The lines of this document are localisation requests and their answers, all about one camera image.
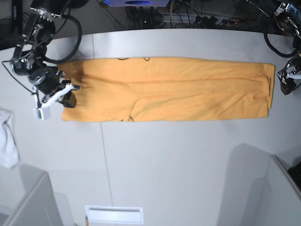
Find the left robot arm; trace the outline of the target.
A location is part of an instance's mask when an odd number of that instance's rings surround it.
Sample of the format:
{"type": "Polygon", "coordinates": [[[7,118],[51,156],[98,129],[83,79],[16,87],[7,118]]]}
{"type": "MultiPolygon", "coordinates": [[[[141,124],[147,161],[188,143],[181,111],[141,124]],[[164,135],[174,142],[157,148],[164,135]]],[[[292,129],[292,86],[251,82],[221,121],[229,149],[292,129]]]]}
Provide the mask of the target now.
{"type": "Polygon", "coordinates": [[[279,2],[272,0],[271,11],[268,17],[276,22],[278,28],[293,38],[293,52],[285,54],[276,49],[268,38],[268,30],[264,31],[264,39],[268,47],[278,56],[288,58],[285,66],[277,72],[280,88],[284,95],[295,91],[300,84],[296,80],[301,79],[301,10],[291,2],[279,2]]]}

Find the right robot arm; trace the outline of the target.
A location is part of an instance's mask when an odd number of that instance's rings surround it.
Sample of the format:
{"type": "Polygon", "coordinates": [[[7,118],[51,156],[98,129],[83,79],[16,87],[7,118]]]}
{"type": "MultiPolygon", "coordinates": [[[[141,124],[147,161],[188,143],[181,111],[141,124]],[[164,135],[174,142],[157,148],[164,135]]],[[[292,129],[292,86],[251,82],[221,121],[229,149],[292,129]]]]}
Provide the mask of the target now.
{"type": "Polygon", "coordinates": [[[45,96],[37,100],[37,107],[45,107],[51,101],[59,102],[66,108],[74,108],[77,100],[73,94],[79,86],[73,86],[70,80],[64,80],[63,71],[57,65],[70,60],[77,52],[82,40],[82,26],[78,19],[66,14],[66,9],[84,6],[85,0],[34,0],[29,20],[23,30],[23,41],[16,45],[13,57],[9,60],[15,74],[27,76],[34,87],[31,92],[35,97],[42,92],[45,96]],[[78,37],[72,52],[61,60],[46,57],[47,46],[59,32],[55,27],[54,18],[71,20],[78,28],[78,37]]]}

